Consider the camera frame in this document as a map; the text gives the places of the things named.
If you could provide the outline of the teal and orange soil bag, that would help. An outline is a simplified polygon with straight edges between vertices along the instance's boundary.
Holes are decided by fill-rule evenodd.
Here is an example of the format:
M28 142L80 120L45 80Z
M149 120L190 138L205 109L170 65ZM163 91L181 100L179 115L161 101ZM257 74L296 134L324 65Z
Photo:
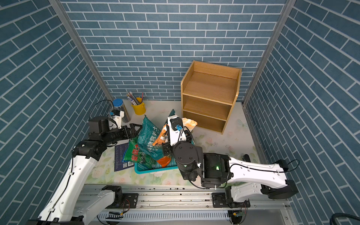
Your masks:
M158 161L164 157L161 144L156 143L161 129L155 126L145 115L142 121L142 129L139 133L137 144L140 150Z

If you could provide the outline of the dark green soil bag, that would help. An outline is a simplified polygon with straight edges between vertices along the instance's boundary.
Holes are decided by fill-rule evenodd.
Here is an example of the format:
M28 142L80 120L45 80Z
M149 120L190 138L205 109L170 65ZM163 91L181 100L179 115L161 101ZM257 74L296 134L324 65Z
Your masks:
M174 116L175 115L175 110L172 109L171 112L169 113L169 115L167 116L164 125L166 125L168 123L168 117Z

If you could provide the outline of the small green red-lettered soil bag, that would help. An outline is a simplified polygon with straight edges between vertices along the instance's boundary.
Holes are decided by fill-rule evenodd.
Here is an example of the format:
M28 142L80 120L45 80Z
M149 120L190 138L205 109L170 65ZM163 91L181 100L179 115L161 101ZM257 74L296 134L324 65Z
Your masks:
M154 169L157 164L151 156L147 155L140 149L138 137L130 139L128 148L124 153L123 160L142 164L147 169Z

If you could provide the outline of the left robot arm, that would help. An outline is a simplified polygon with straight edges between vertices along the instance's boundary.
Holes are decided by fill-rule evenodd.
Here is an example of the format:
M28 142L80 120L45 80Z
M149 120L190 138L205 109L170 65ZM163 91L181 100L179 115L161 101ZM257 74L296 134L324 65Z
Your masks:
M88 138L74 147L64 178L37 219L28 220L28 225L87 225L106 207L124 205L122 188L106 185L85 206L75 209L87 177L103 152L118 141L135 138L142 129L134 123L123 126L121 121L107 116L89 120Z

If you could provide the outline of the orange white fertilizer bag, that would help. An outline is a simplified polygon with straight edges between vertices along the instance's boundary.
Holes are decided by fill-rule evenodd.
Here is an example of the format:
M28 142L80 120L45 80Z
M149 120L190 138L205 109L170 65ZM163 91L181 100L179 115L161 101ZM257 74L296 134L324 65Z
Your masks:
M167 124L163 126L160 134L155 139L153 146L159 147L162 144L170 143L174 146L179 141L185 141L185 130L191 132L198 123L194 120L187 118L180 118L179 116L171 116L167 119Z

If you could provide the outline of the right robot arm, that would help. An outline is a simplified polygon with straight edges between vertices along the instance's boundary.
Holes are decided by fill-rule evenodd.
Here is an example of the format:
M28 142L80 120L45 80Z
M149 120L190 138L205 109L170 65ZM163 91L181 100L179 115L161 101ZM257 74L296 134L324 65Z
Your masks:
M204 153L188 141L162 144L163 153L171 155L184 180L200 180L199 189L224 189L222 202L216 207L249 207L249 199L266 195L272 200L286 200L299 190L295 181L287 178L290 172L285 160L273 164L256 164L228 155Z

